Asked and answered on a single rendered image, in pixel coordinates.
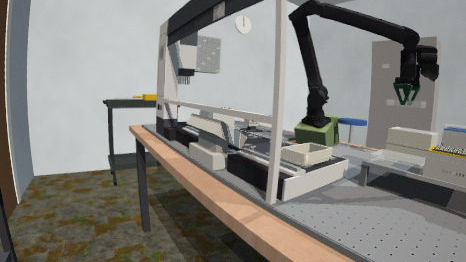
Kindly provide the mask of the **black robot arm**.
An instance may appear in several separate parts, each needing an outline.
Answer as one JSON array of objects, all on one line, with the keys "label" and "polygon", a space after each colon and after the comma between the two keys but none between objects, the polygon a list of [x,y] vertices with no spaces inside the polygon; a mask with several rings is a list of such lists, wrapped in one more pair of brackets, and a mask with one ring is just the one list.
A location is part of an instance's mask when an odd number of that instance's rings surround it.
[{"label": "black robot arm", "polygon": [[[375,33],[403,44],[404,49],[401,51],[401,64],[415,63],[406,64],[406,77],[420,80],[420,74],[422,74],[433,82],[438,78],[439,65],[436,64],[438,50],[434,46],[417,45],[420,41],[420,36],[413,29],[329,3],[309,0],[288,15],[297,36],[309,89],[307,116],[302,119],[302,123],[321,129],[331,122],[331,118],[324,115],[322,108],[324,103],[328,102],[325,101],[329,99],[328,90],[322,85],[308,26],[307,16],[314,14]],[[418,64],[416,64],[416,52]]]}]

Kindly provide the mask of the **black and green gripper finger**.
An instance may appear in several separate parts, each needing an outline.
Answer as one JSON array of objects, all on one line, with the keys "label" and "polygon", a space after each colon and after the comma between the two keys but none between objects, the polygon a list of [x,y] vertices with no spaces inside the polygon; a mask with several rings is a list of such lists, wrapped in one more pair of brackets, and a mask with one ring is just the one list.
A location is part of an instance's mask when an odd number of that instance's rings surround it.
[{"label": "black and green gripper finger", "polygon": [[[409,95],[410,95],[410,92],[413,88],[413,85],[406,85],[406,84],[393,84],[394,88],[395,88],[395,91],[397,93],[397,96],[399,98],[399,101],[400,101],[400,104],[401,105],[405,105]],[[406,92],[406,95],[405,95],[405,98],[404,100],[402,101],[402,98],[401,98],[401,95],[400,95],[400,92],[399,92],[399,88],[400,89],[407,89],[407,92]]]},{"label": "black and green gripper finger", "polygon": [[[416,97],[416,95],[418,94],[418,92],[419,92],[419,90],[420,90],[420,87],[413,87],[412,90],[415,90],[414,95],[413,95],[413,97],[412,97],[412,99],[411,99],[411,100],[414,100],[415,97]],[[405,95],[406,92],[407,92],[407,89],[403,89],[403,91],[404,91],[404,95]]]}]

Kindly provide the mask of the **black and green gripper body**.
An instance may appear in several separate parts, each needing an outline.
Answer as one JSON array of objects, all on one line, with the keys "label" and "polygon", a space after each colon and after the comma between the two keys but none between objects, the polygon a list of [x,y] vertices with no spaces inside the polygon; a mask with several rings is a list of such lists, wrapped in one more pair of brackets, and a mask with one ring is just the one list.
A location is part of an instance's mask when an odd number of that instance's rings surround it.
[{"label": "black and green gripper body", "polygon": [[[403,63],[400,65],[400,77],[396,77],[394,84],[406,84],[407,85],[411,83],[411,85],[415,87],[420,87],[420,81],[418,79],[413,78],[413,77],[406,77],[406,64],[414,64],[414,63]],[[398,83],[398,82],[401,82],[401,83]]]}]

